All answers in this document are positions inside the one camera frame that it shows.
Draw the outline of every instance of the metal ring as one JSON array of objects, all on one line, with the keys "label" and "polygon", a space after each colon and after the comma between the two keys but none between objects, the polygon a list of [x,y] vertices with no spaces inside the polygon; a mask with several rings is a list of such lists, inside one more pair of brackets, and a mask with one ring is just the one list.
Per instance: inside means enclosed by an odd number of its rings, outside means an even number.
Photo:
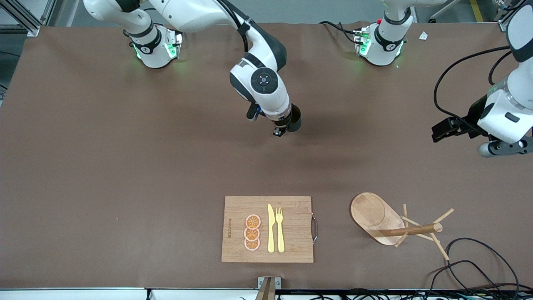
[{"label": "metal ring", "polygon": [[314,217],[314,214],[311,213],[311,220],[314,220],[314,238],[313,238],[313,245],[317,242],[318,238],[318,222],[317,219]]}]

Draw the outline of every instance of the yellow knife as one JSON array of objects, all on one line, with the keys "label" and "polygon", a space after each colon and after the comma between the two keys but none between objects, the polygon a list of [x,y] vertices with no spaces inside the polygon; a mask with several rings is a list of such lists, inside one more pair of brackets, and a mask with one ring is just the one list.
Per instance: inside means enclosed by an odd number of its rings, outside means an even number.
[{"label": "yellow knife", "polygon": [[268,205],[268,252],[274,253],[274,233],[272,229],[274,228],[274,223],[276,222],[276,217],[274,215],[274,210],[272,205]]}]

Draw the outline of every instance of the citrus slice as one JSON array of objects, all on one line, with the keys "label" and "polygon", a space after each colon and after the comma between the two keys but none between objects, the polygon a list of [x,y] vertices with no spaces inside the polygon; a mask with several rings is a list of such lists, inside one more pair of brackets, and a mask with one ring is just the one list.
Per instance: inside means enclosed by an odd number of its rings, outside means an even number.
[{"label": "citrus slice", "polygon": [[259,249],[259,245],[260,245],[260,240],[258,239],[257,241],[253,241],[253,242],[250,242],[250,241],[247,241],[247,240],[244,240],[244,247],[247,249],[247,250],[250,250],[250,251],[255,251],[257,249]]},{"label": "citrus slice", "polygon": [[250,242],[257,241],[259,238],[259,229],[244,229],[244,238]]},{"label": "citrus slice", "polygon": [[258,229],[261,225],[261,218],[258,215],[249,215],[246,217],[245,224],[248,229]]}]

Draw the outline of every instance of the table surface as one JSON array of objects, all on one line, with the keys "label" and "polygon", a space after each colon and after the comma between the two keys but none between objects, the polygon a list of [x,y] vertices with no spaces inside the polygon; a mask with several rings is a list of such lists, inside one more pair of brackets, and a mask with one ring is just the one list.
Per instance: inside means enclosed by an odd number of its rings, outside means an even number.
[{"label": "table surface", "polygon": [[[187,35],[184,60],[163,69],[143,66],[120,28],[45,27],[27,39],[0,109],[0,286],[241,288],[276,275],[285,288],[428,287],[443,266],[435,244],[376,243],[350,217],[362,192],[399,212],[406,203],[419,223],[454,208],[444,245],[482,240],[532,282],[533,156],[484,159],[482,138],[431,140],[446,117],[433,106],[436,80],[455,60],[506,45],[496,24],[413,25],[387,67],[322,25],[264,28],[287,47],[280,75],[303,116],[282,138],[245,118],[228,80],[243,54],[229,27]],[[501,54],[451,71],[441,105],[466,114]],[[514,67],[506,59],[495,78]],[[315,262],[222,263],[226,195],[312,196]],[[480,246],[461,242],[450,256],[513,281]],[[457,273],[484,283],[473,268]],[[459,286],[443,275],[436,287]]]}]

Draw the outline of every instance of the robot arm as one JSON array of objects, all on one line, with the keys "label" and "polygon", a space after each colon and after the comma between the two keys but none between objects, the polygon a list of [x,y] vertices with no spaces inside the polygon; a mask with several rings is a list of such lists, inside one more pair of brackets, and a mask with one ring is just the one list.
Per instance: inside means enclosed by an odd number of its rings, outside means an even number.
[{"label": "robot arm", "polygon": [[435,6],[446,0],[380,0],[385,5],[381,23],[362,28],[356,53],[377,66],[386,66],[400,55],[405,34],[413,24],[410,6]]},{"label": "robot arm", "polygon": [[527,1],[507,26],[507,41],[519,66],[474,103],[466,117],[469,125],[447,118],[433,127],[433,141],[468,133],[482,133],[490,142],[478,152],[483,157],[527,154],[533,151],[533,0]]},{"label": "robot arm", "polygon": [[[247,118],[255,121],[259,115],[267,117],[274,124],[276,136],[300,128],[300,110],[290,103],[285,84],[277,73],[287,60],[283,44],[227,0],[149,2],[174,28],[184,33],[215,25],[236,28],[245,41],[245,51],[247,40],[253,44],[230,71],[230,83],[251,103]],[[154,26],[148,14],[139,9],[139,0],[84,0],[84,4],[98,20],[123,26],[134,42],[138,57],[148,67],[162,67],[176,58],[181,36],[163,26]]]}]

